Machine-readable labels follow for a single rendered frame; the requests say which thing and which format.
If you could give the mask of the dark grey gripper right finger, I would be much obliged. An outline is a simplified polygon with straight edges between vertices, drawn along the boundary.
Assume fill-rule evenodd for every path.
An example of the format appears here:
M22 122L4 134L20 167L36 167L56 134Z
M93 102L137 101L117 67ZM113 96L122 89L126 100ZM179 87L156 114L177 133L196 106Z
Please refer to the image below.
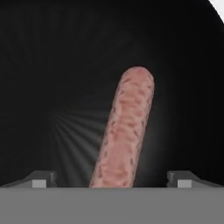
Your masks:
M168 171L167 179L166 185L170 188L224 188L224 185L198 178L191 171Z

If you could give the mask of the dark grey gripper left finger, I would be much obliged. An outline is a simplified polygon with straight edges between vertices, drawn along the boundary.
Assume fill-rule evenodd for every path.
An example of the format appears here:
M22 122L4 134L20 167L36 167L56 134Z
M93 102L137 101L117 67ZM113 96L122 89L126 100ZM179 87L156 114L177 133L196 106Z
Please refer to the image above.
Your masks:
M2 188L52 188L56 187L56 171L34 171L23 179L2 185Z

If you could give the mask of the pink sausage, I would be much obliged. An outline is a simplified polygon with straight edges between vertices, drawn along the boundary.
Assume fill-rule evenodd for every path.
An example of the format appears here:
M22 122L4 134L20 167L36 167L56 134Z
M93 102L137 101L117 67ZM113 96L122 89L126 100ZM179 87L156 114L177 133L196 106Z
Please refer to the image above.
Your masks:
M91 188L133 186L154 89L152 74L142 66L132 67L122 75L89 184Z

